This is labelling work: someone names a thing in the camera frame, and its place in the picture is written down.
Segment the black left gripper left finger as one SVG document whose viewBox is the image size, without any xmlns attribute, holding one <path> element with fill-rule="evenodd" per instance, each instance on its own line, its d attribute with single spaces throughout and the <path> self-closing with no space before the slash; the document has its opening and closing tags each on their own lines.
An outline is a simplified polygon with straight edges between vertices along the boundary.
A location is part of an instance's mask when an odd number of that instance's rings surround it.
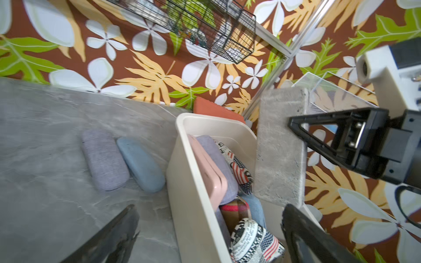
<svg viewBox="0 0 421 263">
<path fill-rule="evenodd" d="M 130 204 L 64 263 L 127 263 L 138 233 L 139 214 Z"/>
</svg>

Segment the cream plastic storage box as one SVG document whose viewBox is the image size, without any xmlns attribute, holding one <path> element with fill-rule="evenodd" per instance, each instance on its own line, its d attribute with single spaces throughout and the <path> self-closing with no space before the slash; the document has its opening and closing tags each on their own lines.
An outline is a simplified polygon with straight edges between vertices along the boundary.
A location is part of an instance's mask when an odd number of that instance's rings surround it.
<svg viewBox="0 0 421 263">
<path fill-rule="evenodd" d="M 257 137 L 236 120 L 183 113 L 166 171 L 171 212 L 183 263 L 229 263 L 231 257 L 212 208 L 188 136 L 209 135 L 223 142 L 251 172 L 255 170 Z"/>
</svg>

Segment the pale blue glasses case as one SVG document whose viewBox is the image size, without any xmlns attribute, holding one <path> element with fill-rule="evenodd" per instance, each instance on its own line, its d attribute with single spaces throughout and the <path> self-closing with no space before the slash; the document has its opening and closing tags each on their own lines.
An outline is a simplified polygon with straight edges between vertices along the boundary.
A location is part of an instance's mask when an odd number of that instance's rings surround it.
<svg viewBox="0 0 421 263">
<path fill-rule="evenodd" d="M 240 193 L 239 196 L 249 205 L 252 219 L 262 227 L 266 228 L 264 210 L 260 200 L 254 195 L 245 195 Z"/>
</svg>

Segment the light blue fabric glasses case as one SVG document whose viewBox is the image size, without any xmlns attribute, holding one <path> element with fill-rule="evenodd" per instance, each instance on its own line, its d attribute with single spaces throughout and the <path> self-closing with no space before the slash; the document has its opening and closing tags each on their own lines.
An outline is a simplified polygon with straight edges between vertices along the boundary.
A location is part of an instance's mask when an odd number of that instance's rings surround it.
<svg viewBox="0 0 421 263">
<path fill-rule="evenodd" d="M 161 191 L 166 183 L 163 171 L 151 154 L 143 148 L 140 141 L 120 137 L 116 142 L 126 165 L 140 188 L 148 193 Z"/>
</svg>

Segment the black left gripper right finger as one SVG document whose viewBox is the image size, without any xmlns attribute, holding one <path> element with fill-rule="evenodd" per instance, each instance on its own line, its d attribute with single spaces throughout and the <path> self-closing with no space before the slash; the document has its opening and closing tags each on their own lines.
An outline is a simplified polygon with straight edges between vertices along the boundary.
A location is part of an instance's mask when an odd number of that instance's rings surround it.
<svg viewBox="0 0 421 263">
<path fill-rule="evenodd" d="M 292 204 L 282 214 L 282 231 L 293 263 L 358 263 L 357 258 Z"/>
</svg>

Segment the purple fabric glasses case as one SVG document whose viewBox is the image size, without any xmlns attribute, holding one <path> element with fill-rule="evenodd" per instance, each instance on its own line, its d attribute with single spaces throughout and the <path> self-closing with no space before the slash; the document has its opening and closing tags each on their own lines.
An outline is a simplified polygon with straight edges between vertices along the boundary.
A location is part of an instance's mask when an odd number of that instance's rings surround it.
<svg viewBox="0 0 421 263">
<path fill-rule="evenodd" d="M 129 170 L 113 135 L 102 129 L 85 130 L 82 135 L 83 153 L 96 188 L 114 191 L 129 180 Z"/>
</svg>

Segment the flag newspaper glasses case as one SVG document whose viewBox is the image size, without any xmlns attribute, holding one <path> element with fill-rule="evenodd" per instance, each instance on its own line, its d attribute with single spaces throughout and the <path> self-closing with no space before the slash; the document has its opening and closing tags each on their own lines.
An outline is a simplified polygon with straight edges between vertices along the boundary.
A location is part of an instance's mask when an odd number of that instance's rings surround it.
<svg viewBox="0 0 421 263">
<path fill-rule="evenodd" d="M 284 257 L 285 248 L 255 220 L 243 218 L 231 234 L 229 253 L 235 263 L 272 263 Z"/>
</svg>

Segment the pink glasses case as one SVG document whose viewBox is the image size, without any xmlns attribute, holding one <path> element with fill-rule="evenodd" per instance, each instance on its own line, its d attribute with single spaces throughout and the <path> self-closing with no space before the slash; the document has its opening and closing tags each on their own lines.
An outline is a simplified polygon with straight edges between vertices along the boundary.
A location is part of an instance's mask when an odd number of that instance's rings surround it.
<svg viewBox="0 0 421 263">
<path fill-rule="evenodd" d="M 205 184 L 212 208 L 216 211 L 221 205 L 227 192 L 227 179 L 198 140 L 191 135 L 188 135 L 188 139 Z"/>
</svg>

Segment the lavender fabric glasses case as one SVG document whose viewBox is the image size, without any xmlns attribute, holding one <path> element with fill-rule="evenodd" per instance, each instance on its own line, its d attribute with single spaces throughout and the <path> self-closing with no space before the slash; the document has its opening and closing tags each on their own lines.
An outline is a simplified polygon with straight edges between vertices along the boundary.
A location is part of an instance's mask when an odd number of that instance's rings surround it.
<svg viewBox="0 0 421 263">
<path fill-rule="evenodd" d="M 215 215 L 216 215 L 216 218 L 217 218 L 217 221 L 218 221 L 218 224 L 219 224 L 219 227 L 220 227 L 221 233 L 222 233 L 222 235 L 223 235 L 223 238 L 224 238 L 225 244 L 226 244 L 226 246 L 229 248 L 229 246 L 230 246 L 231 234 L 230 234 L 230 232 L 229 232 L 229 229 L 228 229 L 228 227 L 227 227 L 227 225 L 226 225 L 226 222 L 225 222 L 225 220 L 224 220 L 224 217 L 223 217 L 223 215 L 222 215 L 222 213 L 221 213 L 221 210 L 220 210 L 219 208 L 217 208 L 217 210 L 215 211 Z"/>
</svg>

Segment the lilac fabric glasses case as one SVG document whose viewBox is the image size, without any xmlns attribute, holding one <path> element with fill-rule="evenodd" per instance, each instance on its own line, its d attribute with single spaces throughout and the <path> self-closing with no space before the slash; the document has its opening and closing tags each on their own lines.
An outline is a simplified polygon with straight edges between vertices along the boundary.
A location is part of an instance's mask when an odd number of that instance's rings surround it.
<svg viewBox="0 0 421 263">
<path fill-rule="evenodd" d="M 237 183 L 232 169 L 226 162 L 223 154 L 220 152 L 217 143 L 214 141 L 213 138 L 207 135 L 203 135 L 200 137 L 196 137 L 197 141 L 201 144 L 201 146 L 205 149 L 207 154 L 222 172 L 227 180 L 227 191 L 221 201 L 221 206 L 230 203 L 233 201 L 237 193 L 239 191 L 239 184 Z"/>
</svg>

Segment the grey stone block case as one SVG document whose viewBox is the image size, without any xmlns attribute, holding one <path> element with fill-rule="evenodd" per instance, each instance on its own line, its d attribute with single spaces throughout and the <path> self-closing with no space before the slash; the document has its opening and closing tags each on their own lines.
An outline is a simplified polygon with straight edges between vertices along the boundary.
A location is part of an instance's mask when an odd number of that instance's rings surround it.
<svg viewBox="0 0 421 263">
<path fill-rule="evenodd" d="M 260 99 L 254 194 L 281 207 L 304 203 L 307 147 L 288 124 L 308 104 L 309 92 L 294 87 L 266 91 Z"/>
</svg>

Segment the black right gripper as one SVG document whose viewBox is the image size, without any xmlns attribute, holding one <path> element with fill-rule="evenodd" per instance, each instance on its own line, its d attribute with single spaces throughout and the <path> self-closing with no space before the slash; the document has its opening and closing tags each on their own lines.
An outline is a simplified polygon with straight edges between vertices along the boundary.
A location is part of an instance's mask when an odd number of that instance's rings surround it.
<svg viewBox="0 0 421 263">
<path fill-rule="evenodd" d="M 366 107 L 293 116 L 288 128 L 337 166 L 420 189 L 421 113 L 406 110 L 401 117 L 388 120 L 388 110 Z"/>
</svg>

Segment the plaid glasses case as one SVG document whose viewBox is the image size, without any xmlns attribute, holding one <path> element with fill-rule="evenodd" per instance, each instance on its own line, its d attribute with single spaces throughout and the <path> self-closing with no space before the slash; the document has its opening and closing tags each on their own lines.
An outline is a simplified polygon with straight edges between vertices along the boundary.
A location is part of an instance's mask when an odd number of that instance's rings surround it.
<svg viewBox="0 0 421 263">
<path fill-rule="evenodd" d="M 252 217 L 250 206 L 240 196 L 237 196 L 231 202 L 220 206 L 219 209 L 230 233 L 234 231 L 235 226 L 242 219 Z"/>
</svg>

